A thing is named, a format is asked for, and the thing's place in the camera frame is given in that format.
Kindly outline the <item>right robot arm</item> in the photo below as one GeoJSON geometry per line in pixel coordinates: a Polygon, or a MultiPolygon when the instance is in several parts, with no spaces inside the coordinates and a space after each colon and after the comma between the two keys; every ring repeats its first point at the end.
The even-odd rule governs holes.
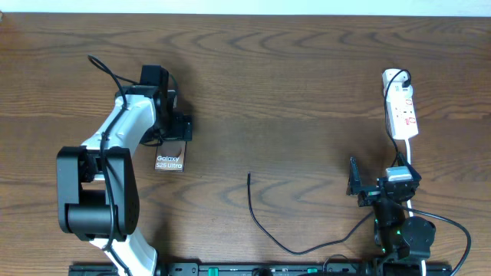
{"type": "Polygon", "coordinates": [[[383,254],[372,261],[373,273],[420,275],[426,271],[422,262],[430,257],[436,227],[420,216],[406,216],[402,204],[415,196],[421,176],[402,153],[396,160],[397,165],[387,168],[384,177],[367,186],[351,157],[347,194],[356,195],[360,207],[374,211],[374,239],[383,254]]]}

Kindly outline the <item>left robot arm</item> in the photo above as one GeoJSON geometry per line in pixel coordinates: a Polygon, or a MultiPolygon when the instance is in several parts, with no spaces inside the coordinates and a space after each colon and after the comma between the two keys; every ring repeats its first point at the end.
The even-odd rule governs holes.
{"type": "Polygon", "coordinates": [[[58,223],[103,251],[116,275],[160,275],[159,253],[137,227],[140,201],[132,157],[139,145],[192,139],[192,119],[176,110],[177,90],[160,65],[144,65],[138,82],[120,85],[98,131],[56,158],[58,223]]]}

